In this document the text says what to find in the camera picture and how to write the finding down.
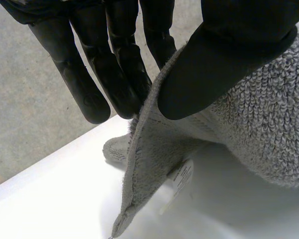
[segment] white table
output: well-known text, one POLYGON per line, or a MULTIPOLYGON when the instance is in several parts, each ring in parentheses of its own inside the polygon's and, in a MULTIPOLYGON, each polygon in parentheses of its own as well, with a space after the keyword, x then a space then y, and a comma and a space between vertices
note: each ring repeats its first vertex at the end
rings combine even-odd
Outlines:
MULTIPOLYGON (((127 132, 114 117, 0 185, 0 239, 107 239, 119 213, 123 171, 106 140, 127 132)), ((299 189, 270 185, 220 145, 194 157, 191 193, 162 216, 163 185, 122 239, 299 239, 299 189)))

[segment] terry cloth towel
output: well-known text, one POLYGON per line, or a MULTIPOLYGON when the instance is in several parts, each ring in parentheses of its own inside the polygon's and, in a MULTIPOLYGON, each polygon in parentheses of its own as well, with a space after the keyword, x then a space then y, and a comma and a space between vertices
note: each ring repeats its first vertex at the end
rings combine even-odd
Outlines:
POLYGON ((154 81, 130 133, 104 145, 108 161, 128 164, 114 238, 125 231, 169 172, 206 141, 226 145, 269 182, 299 186, 299 31, 279 58, 245 77, 207 109, 172 121, 159 112, 157 95, 179 53, 154 81))

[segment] white label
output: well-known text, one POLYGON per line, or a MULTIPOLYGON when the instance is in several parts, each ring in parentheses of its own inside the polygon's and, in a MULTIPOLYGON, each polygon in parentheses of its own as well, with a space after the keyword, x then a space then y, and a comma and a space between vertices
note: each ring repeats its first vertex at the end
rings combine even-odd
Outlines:
POLYGON ((174 195, 172 199, 160 209, 159 214, 162 215, 169 207, 175 198, 179 195, 182 189, 191 183, 194 172, 194 162, 189 159, 183 162, 178 168, 168 175, 168 179, 172 180, 174 195))

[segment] robotic hand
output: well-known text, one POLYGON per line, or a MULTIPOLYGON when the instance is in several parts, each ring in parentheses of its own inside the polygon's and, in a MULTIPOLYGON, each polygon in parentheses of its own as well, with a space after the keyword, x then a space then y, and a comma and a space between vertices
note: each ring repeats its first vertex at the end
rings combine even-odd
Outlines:
MULTIPOLYGON (((149 49, 162 68, 176 51, 169 34, 174 0, 140 0, 149 49)), ((130 119, 146 99, 151 81, 135 43, 138 0, 0 0, 28 24, 48 51, 86 120, 105 122, 110 107, 74 43, 72 24, 85 55, 118 115, 130 119), (108 44, 108 30, 114 54, 108 44)))
POLYGON ((203 110, 293 43, 299 0, 201 0, 204 22, 164 81, 158 108, 170 120, 203 110))

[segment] concrete floor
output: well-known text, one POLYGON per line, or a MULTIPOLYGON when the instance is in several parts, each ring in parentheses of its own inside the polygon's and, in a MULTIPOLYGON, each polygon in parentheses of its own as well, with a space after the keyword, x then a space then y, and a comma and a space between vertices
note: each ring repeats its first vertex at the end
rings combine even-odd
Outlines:
MULTIPOLYGON (((200 1, 176 0, 171 34, 177 48, 201 22, 200 1)), ((136 39, 153 79, 158 67, 146 47, 142 25, 140 12, 136 39)), ((28 27, 17 23, 0 5, 0 183, 94 126, 85 121, 28 27)))

